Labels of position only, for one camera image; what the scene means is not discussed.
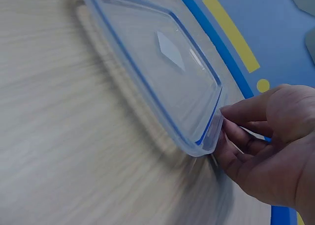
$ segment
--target wooden table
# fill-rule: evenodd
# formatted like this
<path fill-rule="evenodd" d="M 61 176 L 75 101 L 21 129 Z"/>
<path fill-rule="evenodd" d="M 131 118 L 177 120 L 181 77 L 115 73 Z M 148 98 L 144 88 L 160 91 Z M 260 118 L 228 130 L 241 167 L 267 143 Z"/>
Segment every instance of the wooden table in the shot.
<path fill-rule="evenodd" d="M 0 24 L 1 225 L 270 224 L 270 206 L 176 148 L 82 0 L 0 0 Z"/>

